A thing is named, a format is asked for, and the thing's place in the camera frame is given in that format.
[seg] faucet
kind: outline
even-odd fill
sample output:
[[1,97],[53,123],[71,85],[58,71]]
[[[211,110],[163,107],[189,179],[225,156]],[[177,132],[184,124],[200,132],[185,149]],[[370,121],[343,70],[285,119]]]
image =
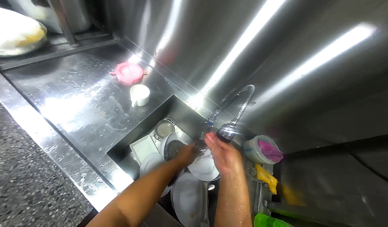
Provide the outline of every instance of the faucet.
[[254,90],[255,90],[255,86],[252,85],[252,84],[249,84],[247,86],[245,86],[239,93],[235,94],[234,96],[232,97],[229,97],[229,98],[226,98],[222,101],[222,104],[221,104],[221,107],[219,109],[217,109],[216,111],[214,111],[212,113],[212,115],[208,116],[208,121],[205,122],[207,125],[213,127],[213,123],[216,122],[216,118],[217,116],[226,108],[228,107],[230,104],[232,104],[233,101],[236,100],[237,97],[241,96],[243,92],[247,91],[247,90],[250,90],[250,94],[247,96],[247,99],[246,101],[244,101],[244,103],[242,104],[242,106],[240,107],[240,110],[239,112],[237,113],[237,115],[235,116],[235,118],[228,124],[223,124],[219,130],[217,131],[216,135],[217,137],[222,140],[223,142],[226,142],[226,143],[229,143],[232,141],[233,137],[235,136],[236,134],[236,125],[238,123],[238,121],[240,120],[240,118],[242,117],[242,114],[244,113],[244,111],[247,109],[248,107],[248,103],[251,99],[251,97],[253,96],[254,94]]

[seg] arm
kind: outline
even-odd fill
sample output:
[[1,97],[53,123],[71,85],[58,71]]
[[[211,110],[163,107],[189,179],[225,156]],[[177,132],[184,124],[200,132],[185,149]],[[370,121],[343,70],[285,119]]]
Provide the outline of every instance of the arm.
[[213,132],[207,133],[205,142],[221,174],[215,226],[251,227],[250,199],[240,152],[220,141]]
[[194,145],[182,147],[177,158],[139,178],[113,199],[87,227],[138,226],[155,206],[170,179],[195,159]]

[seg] stainless steel backsplash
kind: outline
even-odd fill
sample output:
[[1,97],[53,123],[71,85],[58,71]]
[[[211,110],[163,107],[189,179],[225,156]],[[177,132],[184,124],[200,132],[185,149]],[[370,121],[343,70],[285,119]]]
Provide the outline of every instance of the stainless steel backsplash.
[[106,12],[132,51],[216,104],[254,84],[243,123],[285,153],[388,134],[388,0],[113,0]]

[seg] white plate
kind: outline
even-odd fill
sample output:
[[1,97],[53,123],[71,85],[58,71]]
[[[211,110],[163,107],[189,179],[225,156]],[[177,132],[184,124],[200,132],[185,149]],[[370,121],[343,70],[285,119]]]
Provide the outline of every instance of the white plate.
[[[147,173],[149,173],[151,170],[157,168],[162,163],[164,163],[164,159],[159,153],[151,153],[149,154],[141,164],[140,168],[140,178],[145,176]],[[165,196],[170,191],[170,187],[167,187],[163,190],[163,193],[161,197]]]
[[191,173],[181,175],[173,186],[172,205],[185,227],[198,227],[202,219],[202,181]]
[[202,181],[212,181],[219,175],[219,171],[215,167],[209,149],[202,156],[197,157],[194,162],[188,166],[188,169],[196,178]]
[[137,160],[138,164],[141,166],[142,161],[151,153],[159,153],[156,145],[153,143],[152,138],[147,135],[140,138],[136,142],[133,142],[129,145],[132,151],[132,155]]
[[186,142],[183,141],[182,138],[180,138],[176,132],[171,132],[169,135],[164,137],[161,141],[161,146],[159,147],[159,153],[162,155],[163,160],[165,160],[165,148],[172,140],[180,140],[184,145],[187,145]]

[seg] floor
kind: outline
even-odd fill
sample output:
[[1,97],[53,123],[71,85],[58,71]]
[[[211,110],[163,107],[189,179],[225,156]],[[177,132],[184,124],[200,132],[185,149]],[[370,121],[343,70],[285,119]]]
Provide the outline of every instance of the floor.
[[92,208],[0,104],[0,227],[75,227]]

